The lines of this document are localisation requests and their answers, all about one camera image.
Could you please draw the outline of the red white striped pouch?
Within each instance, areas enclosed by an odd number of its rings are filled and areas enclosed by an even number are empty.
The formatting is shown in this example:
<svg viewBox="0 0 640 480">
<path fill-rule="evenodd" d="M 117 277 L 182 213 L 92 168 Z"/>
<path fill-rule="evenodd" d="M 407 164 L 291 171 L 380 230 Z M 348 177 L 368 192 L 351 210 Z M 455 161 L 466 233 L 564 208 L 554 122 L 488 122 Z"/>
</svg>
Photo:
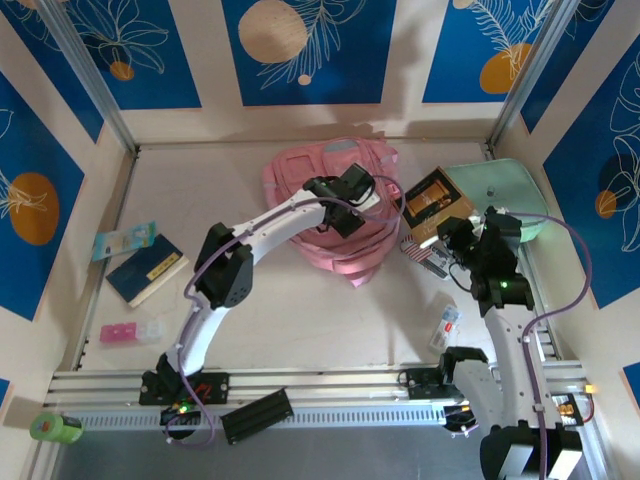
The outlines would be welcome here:
<svg viewBox="0 0 640 480">
<path fill-rule="evenodd" d="M 411 235 L 407 235 L 400 242 L 400 250 L 439 279 L 448 280 L 450 278 L 449 266 L 452 257 L 438 243 L 422 248 Z"/>
</svg>

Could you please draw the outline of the pink student backpack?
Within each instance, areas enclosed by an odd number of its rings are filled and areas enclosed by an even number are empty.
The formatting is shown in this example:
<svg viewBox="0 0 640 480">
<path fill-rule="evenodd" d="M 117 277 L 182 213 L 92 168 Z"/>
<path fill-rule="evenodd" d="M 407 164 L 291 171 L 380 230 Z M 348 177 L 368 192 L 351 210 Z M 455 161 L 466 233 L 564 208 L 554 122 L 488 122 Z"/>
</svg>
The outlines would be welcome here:
<svg viewBox="0 0 640 480">
<path fill-rule="evenodd" d="M 281 151 L 263 168 L 262 182 L 267 205 L 273 208 L 293 196 L 304 182 L 314 177 L 339 177 L 356 163 L 376 177 L 379 202 L 365 211 L 376 218 L 397 214 L 393 202 L 399 189 L 398 152 L 386 141 L 356 137 L 297 146 Z M 396 244 L 399 223 L 367 221 L 348 238 L 330 229 L 303 231 L 290 240 L 307 261 L 323 270 L 345 277 L 354 287 L 371 280 L 385 256 Z"/>
</svg>

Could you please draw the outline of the brown gold book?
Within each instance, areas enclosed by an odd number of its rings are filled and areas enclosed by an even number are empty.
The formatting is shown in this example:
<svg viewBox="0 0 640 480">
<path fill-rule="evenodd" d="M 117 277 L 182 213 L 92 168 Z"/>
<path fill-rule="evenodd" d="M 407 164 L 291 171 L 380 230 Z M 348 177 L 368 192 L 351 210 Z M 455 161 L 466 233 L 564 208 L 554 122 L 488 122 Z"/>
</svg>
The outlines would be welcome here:
<svg viewBox="0 0 640 480">
<path fill-rule="evenodd" d="M 477 213 L 472 201 L 441 167 L 396 199 L 395 206 L 416 243 L 419 236 L 438 236 L 437 225 L 450 216 L 468 220 Z"/>
</svg>

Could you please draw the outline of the clear packet red label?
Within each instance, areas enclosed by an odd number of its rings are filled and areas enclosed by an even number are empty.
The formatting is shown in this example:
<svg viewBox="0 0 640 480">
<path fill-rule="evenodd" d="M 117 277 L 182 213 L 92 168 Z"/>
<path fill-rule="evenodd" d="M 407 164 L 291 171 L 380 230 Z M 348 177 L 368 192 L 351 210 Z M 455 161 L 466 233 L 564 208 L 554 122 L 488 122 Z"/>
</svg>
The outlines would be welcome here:
<svg viewBox="0 0 640 480">
<path fill-rule="evenodd" d="M 434 305 L 429 310 L 428 319 L 433 329 L 428 341 L 428 350 L 433 354 L 444 353 L 450 346 L 452 338 L 462 318 L 462 311 L 453 301 Z"/>
</svg>

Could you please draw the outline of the dark blue book yellow label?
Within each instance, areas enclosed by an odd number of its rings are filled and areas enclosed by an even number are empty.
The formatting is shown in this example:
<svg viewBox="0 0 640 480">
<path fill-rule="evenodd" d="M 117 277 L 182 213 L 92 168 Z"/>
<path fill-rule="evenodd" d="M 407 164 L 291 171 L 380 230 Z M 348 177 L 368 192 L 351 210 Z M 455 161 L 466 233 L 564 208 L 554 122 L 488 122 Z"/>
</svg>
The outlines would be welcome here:
<svg viewBox="0 0 640 480">
<path fill-rule="evenodd" d="M 129 307 L 136 308 L 188 263 L 184 253 L 159 234 L 152 245 L 110 272 L 107 281 Z"/>
</svg>

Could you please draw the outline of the mint green zip case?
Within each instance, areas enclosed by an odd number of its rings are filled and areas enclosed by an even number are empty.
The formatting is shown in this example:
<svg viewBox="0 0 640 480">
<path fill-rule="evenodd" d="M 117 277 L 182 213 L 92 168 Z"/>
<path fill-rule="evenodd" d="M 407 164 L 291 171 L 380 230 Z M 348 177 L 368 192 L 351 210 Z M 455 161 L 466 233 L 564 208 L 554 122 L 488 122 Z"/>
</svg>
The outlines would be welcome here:
<svg viewBox="0 0 640 480">
<path fill-rule="evenodd" d="M 446 167 L 445 172 L 483 215 L 488 207 L 535 214 L 521 219 L 521 242 L 533 240 L 545 226 L 549 210 L 528 170 L 517 160 L 504 158 Z"/>
</svg>

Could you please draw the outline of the control board orange light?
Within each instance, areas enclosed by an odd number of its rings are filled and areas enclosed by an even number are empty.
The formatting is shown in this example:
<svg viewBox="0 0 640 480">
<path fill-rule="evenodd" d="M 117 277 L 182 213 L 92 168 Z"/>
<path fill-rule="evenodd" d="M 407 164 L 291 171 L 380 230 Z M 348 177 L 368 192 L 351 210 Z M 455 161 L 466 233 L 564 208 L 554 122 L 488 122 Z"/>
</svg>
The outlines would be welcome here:
<svg viewBox="0 0 640 480">
<path fill-rule="evenodd" d="M 478 423 L 469 405 L 452 405 L 444 407 L 444 428 L 452 435 L 466 435 L 473 431 Z"/>
</svg>

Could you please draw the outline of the black ribbed block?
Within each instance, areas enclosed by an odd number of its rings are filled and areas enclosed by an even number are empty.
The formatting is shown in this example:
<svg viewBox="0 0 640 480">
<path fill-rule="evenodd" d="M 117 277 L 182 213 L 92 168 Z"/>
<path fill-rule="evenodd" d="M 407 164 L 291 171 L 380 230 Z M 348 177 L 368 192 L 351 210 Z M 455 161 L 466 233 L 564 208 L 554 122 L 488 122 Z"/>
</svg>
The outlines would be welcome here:
<svg viewBox="0 0 640 480">
<path fill-rule="evenodd" d="M 293 416 L 286 390 L 281 388 L 221 417 L 225 438 L 235 445 Z"/>
</svg>

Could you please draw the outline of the light blue tissue packet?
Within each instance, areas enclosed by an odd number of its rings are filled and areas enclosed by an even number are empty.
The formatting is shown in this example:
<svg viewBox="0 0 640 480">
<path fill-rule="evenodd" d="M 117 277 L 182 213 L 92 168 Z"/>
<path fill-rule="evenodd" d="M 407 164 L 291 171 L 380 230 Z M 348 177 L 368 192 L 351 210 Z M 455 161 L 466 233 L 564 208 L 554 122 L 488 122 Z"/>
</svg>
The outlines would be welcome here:
<svg viewBox="0 0 640 480">
<path fill-rule="evenodd" d="M 151 246 L 156 237 L 156 222 L 129 229 L 98 233 L 94 239 L 92 260 L 100 261 Z"/>
</svg>

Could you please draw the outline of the pink white pill box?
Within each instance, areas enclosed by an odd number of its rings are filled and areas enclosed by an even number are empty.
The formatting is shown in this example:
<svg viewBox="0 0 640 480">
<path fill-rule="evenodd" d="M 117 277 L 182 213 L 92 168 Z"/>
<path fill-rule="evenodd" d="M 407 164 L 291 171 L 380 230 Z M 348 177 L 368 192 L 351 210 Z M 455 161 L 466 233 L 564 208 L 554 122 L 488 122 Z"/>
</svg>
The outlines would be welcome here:
<svg viewBox="0 0 640 480">
<path fill-rule="evenodd" d="M 164 326 L 160 321 L 127 322 L 104 325 L 99 334 L 99 341 L 105 345 L 128 343 L 153 343 L 159 341 L 164 334 Z"/>
</svg>

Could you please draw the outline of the control board green light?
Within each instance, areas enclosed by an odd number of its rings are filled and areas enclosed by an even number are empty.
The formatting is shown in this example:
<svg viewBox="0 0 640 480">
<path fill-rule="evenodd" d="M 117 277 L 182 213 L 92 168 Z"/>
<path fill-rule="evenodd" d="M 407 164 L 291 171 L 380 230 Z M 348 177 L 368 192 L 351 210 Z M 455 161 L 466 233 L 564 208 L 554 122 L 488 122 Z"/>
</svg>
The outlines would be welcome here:
<svg viewBox="0 0 640 480">
<path fill-rule="evenodd" d="M 187 401 L 174 403 L 160 412 L 162 427 L 198 426 L 202 414 L 196 405 Z"/>
</svg>

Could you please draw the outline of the green tape roll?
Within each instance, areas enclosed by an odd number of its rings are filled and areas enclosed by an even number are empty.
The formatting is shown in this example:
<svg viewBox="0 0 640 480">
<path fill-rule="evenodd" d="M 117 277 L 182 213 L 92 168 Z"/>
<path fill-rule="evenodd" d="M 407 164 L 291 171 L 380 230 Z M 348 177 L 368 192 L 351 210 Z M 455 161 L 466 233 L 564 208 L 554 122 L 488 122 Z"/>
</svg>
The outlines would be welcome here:
<svg viewBox="0 0 640 480">
<path fill-rule="evenodd" d="M 75 443 L 83 432 L 80 420 L 51 412 L 39 414 L 29 428 L 32 439 L 61 444 Z"/>
</svg>

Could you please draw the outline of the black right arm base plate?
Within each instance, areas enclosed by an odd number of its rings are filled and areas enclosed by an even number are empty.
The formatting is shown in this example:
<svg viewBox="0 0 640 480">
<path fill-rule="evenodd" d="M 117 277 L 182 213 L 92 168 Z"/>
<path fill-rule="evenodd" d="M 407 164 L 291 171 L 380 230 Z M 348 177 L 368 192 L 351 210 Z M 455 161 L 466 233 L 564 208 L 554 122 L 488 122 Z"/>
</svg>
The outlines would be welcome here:
<svg viewBox="0 0 640 480">
<path fill-rule="evenodd" d="M 438 368 L 409 368 L 404 377 L 410 400 L 442 400 L 451 396 Z"/>
</svg>

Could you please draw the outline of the aluminium frame rail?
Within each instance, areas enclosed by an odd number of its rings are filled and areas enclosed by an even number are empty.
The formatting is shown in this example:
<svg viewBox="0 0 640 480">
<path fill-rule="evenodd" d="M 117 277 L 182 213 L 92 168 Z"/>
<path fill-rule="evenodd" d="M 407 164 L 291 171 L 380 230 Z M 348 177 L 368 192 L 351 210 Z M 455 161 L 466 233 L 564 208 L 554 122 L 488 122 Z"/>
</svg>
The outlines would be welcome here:
<svg viewBox="0 0 640 480">
<path fill-rule="evenodd" d="M 226 383 L 227 404 L 240 406 L 281 388 L 294 404 L 303 406 L 403 402 L 409 396 L 398 383 L 400 371 L 399 367 L 325 371 L 231 369 Z M 141 393 L 140 370 L 56 372 L 44 405 L 69 410 L 132 407 Z"/>
</svg>

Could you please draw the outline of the aluminium corner post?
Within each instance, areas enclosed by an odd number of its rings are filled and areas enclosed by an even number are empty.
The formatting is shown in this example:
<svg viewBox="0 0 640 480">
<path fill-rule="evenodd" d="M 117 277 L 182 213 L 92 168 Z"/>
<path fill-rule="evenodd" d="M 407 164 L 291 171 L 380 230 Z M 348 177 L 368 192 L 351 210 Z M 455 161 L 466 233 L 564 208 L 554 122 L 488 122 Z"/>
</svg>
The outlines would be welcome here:
<svg viewBox="0 0 640 480">
<path fill-rule="evenodd" d="M 37 11 L 85 92 L 121 146 L 137 157 L 139 146 L 99 69 L 64 7 L 57 0 L 34 0 Z"/>
<path fill-rule="evenodd" d="M 517 75 L 512 89 L 509 91 L 486 139 L 486 146 L 491 159 L 495 158 L 500 140 L 529 97 L 579 3 L 580 0 L 553 0 L 551 11 L 541 26 L 524 65 Z"/>
</svg>

